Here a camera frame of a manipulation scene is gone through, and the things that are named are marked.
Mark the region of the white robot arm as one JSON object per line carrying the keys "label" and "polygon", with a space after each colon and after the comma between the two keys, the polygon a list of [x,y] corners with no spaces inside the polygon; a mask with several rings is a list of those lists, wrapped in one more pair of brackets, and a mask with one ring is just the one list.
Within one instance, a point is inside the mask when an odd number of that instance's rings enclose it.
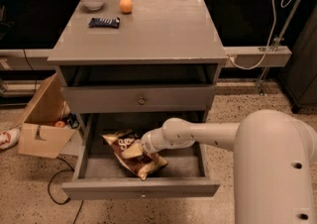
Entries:
{"label": "white robot arm", "polygon": [[171,118],[124,151],[126,159],[198,142],[234,153],[236,224],[317,224],[310,165],[317,133],[274,110],[240,123],[190,123]]}

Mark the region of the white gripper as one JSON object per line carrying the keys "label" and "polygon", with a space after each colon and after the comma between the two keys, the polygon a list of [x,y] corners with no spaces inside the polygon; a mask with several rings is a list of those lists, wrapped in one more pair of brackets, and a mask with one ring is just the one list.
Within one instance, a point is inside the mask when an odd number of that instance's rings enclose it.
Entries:
{"label": "white gripper", "polygon": [[134,143],[125,151],[122,152],[122,157],[125,160],[139,157],[144,150],[147,153],[157,153],[164,149],[165,139],[161,129],[154,129],[146,132],[141,139],[141,143]]}

